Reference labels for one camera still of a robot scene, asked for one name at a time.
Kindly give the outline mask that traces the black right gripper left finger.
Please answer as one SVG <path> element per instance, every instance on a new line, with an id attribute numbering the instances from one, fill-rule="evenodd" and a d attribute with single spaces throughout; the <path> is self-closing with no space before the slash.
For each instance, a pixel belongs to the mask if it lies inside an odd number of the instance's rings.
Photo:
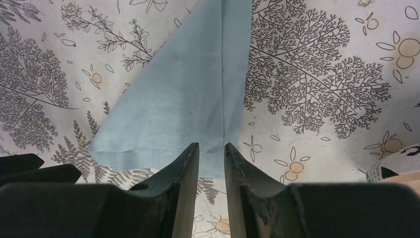
<path id="1" fill-rule="evenodd" d="M 3 238 L 189 238 L 199 145 L 129 190 L 111 184 L 22 182 L 0 186 Z"/>

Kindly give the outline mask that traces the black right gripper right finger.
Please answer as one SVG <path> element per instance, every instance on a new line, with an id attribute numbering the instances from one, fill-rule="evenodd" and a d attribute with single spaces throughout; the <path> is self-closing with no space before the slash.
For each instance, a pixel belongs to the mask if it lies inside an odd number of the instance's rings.
<path id="1" fill-rule="evenodd" d="M 398 183 L 276 181 L 228 143 L 224 168 L 233 238 L 417 238 L 420 198 Z"/>

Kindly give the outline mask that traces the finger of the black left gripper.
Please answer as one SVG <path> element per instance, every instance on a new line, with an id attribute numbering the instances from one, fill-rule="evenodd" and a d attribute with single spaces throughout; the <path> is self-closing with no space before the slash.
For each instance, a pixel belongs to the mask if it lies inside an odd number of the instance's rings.
<path id="1" fill-rule="evenodd" d="M 1 176 L 0 185 L 22 182 L 75 184 L 81 175 L 82 173 L 74 165 L 65 164 Z"/>
<path id="2" fill-rule="evenodd" d="M 35 154 L 20 154 L 0 158 L 0 175 L 11 175 L 39 169 L 44 160 Z"/>

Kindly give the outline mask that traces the light blue cleaning cloth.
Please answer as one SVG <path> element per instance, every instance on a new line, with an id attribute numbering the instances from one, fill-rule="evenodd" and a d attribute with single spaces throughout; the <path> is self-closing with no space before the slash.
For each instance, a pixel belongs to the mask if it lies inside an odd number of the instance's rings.
<path id="1" fill-rule="evenodd" d="M 252 20 L 250 0 L 203 0 L 123 93 L 89 153 L 116 171 L 162 169 L 193 142 L 199 175 L 224 178 L 238 144 Z"/>

